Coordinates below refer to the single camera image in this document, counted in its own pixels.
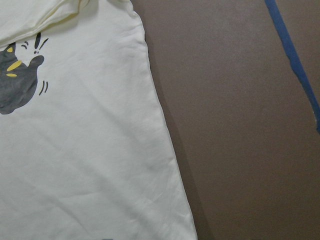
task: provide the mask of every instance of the white t-shirt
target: white t-shirt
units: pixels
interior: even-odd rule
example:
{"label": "white t-shirt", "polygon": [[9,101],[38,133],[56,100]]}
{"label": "white t-shirt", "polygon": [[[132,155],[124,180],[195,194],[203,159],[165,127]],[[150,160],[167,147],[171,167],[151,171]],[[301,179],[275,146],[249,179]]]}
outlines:
{"label": "white t-shirt", "polygon": [[196,240],[131,2],[0,2],[0,239]]}

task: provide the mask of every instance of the black cat print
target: black cat print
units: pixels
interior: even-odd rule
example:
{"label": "black cat print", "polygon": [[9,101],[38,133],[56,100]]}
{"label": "black cat print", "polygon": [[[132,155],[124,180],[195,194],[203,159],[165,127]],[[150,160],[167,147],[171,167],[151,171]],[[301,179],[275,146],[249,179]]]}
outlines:
{"label": "black cat print", "polygon": [[[38,54],[42,46],[47,42],[48,38],[43,41],[41,47],[38,46],[41,41],[41,33],[39,32],[35,39],[34,54]],[[27,49],[28,42],[23,44]],[[42,55],[35,56],[26,66],[21,60],[16,57],[16,43],[11,43],[5,50],[0,51],[0,113],[10,114],[17,108],[27,104],[34,96],[37,84],[37,70],[44,62],[45,58]],[[47,91],[48,82],[46,83],[45,91]]]}

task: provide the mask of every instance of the brown surface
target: brown surface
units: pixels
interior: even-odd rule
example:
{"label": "brown surface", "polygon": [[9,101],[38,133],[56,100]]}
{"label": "brown surface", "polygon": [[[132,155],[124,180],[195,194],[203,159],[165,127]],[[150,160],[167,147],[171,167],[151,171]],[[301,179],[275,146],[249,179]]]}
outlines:
{"label": "brown surface", "polygon": [[[278,0],[320,99],[320,2]],[[132,0],[199,240],[319,240],[320,135],[263,0]]]}

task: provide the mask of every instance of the blue tape strip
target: blue tape strip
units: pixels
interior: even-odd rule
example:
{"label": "blue tape strip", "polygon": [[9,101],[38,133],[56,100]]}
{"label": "blue tape strip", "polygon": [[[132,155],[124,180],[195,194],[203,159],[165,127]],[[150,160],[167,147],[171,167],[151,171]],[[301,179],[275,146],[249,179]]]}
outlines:
{"label": "blue tape strip", "polygon": [[314,91],[312,90],[312,87],[309,83],[304,67],[300,62],[295,46],[290,38],[290,35],[288,33],[284,20],[281,17],[277,3],[275,0],[264,0],[264,2],[269,9],[270,16],[274,23],[275,29],[278,32],[279,37],[281,39],[285,54],[289,58],[291,68],[295,73],[295,75],[298,77],[311,103],[315,120],[316,120],[316,130],[320,134],[320,107],[317,102],[317,98],[314,94]]}

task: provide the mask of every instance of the white fabric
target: white fabric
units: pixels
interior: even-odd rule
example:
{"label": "white fabric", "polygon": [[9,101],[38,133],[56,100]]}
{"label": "white fabric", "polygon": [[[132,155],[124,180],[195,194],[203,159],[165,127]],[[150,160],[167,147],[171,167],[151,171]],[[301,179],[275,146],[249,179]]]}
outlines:
{"label": "white fabric", "polygon": [[196,240],[132,4],[0,2],[0,53],[44,57],[31,100],[0,115],[0,239]]}

